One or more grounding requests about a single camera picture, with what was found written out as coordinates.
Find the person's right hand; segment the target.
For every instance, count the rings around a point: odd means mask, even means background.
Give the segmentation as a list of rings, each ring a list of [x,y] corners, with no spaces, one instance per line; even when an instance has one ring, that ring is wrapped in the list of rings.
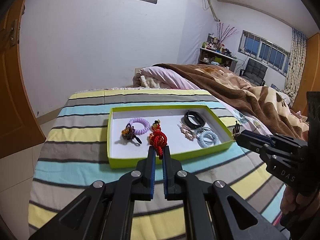
[[[280,223],[284,227],[311,218],[319,210],[319,191],[316,190],[307,197],[297,193],[287,185],[283,193],[280,209],[283,214]]]

